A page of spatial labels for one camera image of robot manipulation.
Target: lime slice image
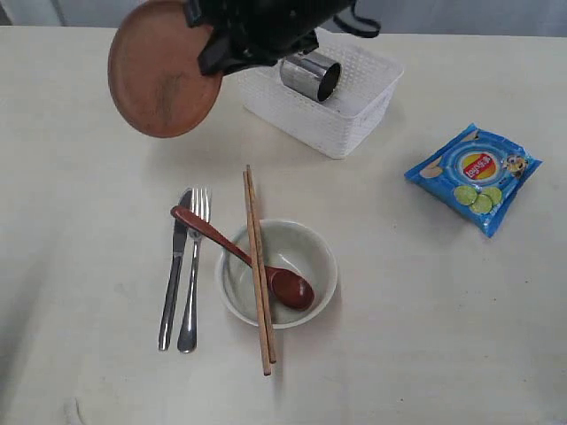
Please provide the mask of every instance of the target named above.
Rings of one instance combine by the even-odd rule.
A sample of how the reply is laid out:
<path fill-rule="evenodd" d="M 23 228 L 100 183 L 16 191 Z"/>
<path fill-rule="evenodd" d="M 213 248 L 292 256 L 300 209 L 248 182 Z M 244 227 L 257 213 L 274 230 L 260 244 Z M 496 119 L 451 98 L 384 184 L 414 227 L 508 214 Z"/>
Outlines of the lime slice image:
<path fill-rule="evenodd" d="M 453 190 L 453 195 L 461 205 L 471 205 L 478 197 L 477 191 L 471 186 L 459 186 Z"/>
<path fill-rule="evenodd" d="M 470 210 L 475 214 L 486 214 L 493 209 L 493 201 L 488 195 L 478 195 L 477 200 L 470 206 Z"/>
<path fill-rule="evenodd" d="M 490 197 L 494 205 L 499 204 L 502 200 L 502 191 L 498 188 L 484 188 L 482 189 L 482 193 Z"/>

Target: stainless steel cup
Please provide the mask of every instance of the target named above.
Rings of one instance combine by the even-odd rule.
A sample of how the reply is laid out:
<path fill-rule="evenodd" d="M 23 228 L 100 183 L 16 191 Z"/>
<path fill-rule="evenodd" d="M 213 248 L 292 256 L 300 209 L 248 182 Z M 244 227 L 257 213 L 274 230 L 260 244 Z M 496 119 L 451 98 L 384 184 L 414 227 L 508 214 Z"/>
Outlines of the stainless steel cup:
<path fill-rule="evenodd" d="M 316 102 L 324 102 L 338 85 L 341 65 L 336 60 L 312 51 L 285 58 L 280 76 L 285 86 Z"/>

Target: bowl rim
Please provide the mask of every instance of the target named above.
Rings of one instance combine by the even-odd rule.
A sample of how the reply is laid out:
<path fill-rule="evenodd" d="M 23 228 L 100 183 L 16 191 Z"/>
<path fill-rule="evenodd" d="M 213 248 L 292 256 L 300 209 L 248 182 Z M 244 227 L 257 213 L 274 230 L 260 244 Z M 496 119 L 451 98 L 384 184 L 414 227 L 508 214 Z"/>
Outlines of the bowl rim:
<path fill-rule="evenodd" d="M 296 326 L 302 325 L 303 323 L 306 323 L 306 322 L 312 320 L 317 314 L 322 312 L 322 310 L 330 302 L 330 299 L 333 297 L 333 294 L 335 293 L 335 289 L 337 288 L 338 263 L 337 263 L 337 259 L 335 258 L 332 250 L 330 249 L 327 241 L 325 241 L 325 239 L 319 233 L 315 232 L 311 228 L 309 228 L 309 227 L 307 227 L 307 226 L 305 226 L 301 223 L 298 223 L 297 221 L 293 221 L 293 220 L 283 220 L 283 219 L 262 219 L 262 220 L 260 220 L 260 226 L 262 226 L 262 225 L 273 225 L 273 224 L 292 225 L 293 227 L 300 228 L 301 230 L 311 234 L 311 236 L 313 236 L 315 239 L 318 240 L 318 242 L 321 244 L 321 246 L 324 248 L 324 250 L 327 251 L 327 255 L 328 255 L 328 258 L 330 260 L 330 267 L 331 267 L 331 270 L 330 270 L 331 276 L 330 276 L 330 279 L 329 279 L 330 285 L 329 285 L 329 287 L 328 287 L 328 289 L 325 293 L 325 296 L 323 297 L 323 299 L 319 303 L 319 305 L 316 308 L 314 308 L 311 312 L 309 312 L 309 314 L 303 316 L 301 319 L 298 319 L 296 321 L 291 321 L 289 323 L 280 323 L 280 324 L 274 323 L 274 329 L 294 328 Z M 232 237 L 229 240 L 231 242 L 234 242 L 235 239 L 237 238 L 237 236 L 240 236 L 242 233 L 244 233 L 246 231 L 246 229 L 247 229 L 247 226 L 243 225 L 234 233 L 234 235 L 232 235 Z M 244 321 L 244 322 L 246 322 L 250 325 L 258 327 L 258 323 L 256 321 L 252 321 L 251 319 L 247 318 L 242 313 L 240 313 L 236 309 L 236 307 L 234 307 L 232 305 L 232 303 L 229 300 L 229 296 L 227 295 L 226 290 L 224 289 L 224 284 L 223 284 L 223 280 L 222 280 L 222 271 L 223 271 L 224 263 L 225 263 L 228 255 L 232 255 L 232 254 L 227 253 L 227 251 L 224 248 L 222 248 L 222 254 L 217 259 L 217 262 L 216 262 L 216 265 L 215 265 L 215 268 L 214 268 L 214 279 L 216 280 L 219 292 L 221 293 L 222 302 L 229 309 L 229 311 L 231 313 L 233 313 L 235 316 L 238 317 L 238 319 L 240 319 L 241 321 Z"/>

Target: lay's logo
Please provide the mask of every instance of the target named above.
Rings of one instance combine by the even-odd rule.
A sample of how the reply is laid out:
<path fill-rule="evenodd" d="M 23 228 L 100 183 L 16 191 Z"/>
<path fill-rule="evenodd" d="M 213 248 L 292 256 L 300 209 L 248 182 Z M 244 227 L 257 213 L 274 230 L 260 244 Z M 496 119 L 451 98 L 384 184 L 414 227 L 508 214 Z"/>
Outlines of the lay's logo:
<path fill-rule="evenodd" d="M 462 161 L 462 171 L 471 180 L 484 180 L 492 177 L 497 167 L 490 155 L 486 153 L 473 153 Z"/>

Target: wooden chopstick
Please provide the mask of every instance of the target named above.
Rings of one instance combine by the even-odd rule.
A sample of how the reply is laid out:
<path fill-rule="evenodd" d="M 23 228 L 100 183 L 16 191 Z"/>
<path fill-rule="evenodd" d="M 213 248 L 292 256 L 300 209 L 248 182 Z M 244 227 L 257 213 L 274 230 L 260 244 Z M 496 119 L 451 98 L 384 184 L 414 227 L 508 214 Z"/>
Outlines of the wooden chopstick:
<path fill-rule="evenodd" d="M 250 192 L 250 204 L 252 206 L 252 222 L 254 224 L 256 251 L 258 253 L 258 267 L 260 268 L 260 286 L 262 289 L 262 303 L 264 305 L 264 320 L 266 322 L 266 331 L 268 333 L 269 362 L 276 363 L 276 334 L 274 333 L 272 313 L 269 305 L 268 279 L 266 278 L 266 266 L 264 265 L 264 250 L 262 248 L 260 214 L 258 213 L 256 191 L 254 190 L 254 183 L 252 182 L 252 170 L 250 169 L 250 166 L 246 166 L 246 173 L 248 174 L 248 188 Z"/>
<path fill-rule="evenodd" d="M 250 241 L 250 257 L 252 257 L 252 278 L 254 280 L 254 294 L 256 296 L 256 311 L 258 316 L 258 330 L 260 332 L 260 350 L 264 375 L 272 375 L 272 366 L 269 362 L 268 331 L 266 329 L 266 314 L 264 313 L 264 302 L 260 283 L 260 265 L 258 264 L 258 248 L 256 244 L 256 232 L 254 231 L 254 219 L 252 215 L 252 198 L 250 194 L 250 183 L 248 173 L 243 172 L 245 179 L 246 218 L 248 224 L 248 239 Z"/>

